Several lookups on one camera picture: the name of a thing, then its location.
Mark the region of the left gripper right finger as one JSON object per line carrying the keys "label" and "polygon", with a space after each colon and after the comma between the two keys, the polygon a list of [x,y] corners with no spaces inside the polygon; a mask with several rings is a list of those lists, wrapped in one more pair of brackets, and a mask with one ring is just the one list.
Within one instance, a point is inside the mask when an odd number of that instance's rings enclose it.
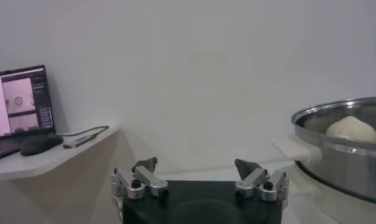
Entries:
{"label": "left gripper right finger", "polygon": [[289,177],[284,170],[270,174],[254,162],[235,159],[241,180],[235,183],[237,200],[259,197],[262,201],[288,201]]}

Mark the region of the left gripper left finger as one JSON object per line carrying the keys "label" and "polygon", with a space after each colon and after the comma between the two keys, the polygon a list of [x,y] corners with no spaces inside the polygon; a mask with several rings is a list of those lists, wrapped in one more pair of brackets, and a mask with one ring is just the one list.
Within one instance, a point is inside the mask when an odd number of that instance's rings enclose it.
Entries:
{"label": "left gripper left finger", "polygon": [[154,174],[157,163],[157,157],[152,157],[138,161],[130,171],[114,168],[111,174],[112,195],[140,200],[148,192],[153,197],[166,198],[169,184]]}

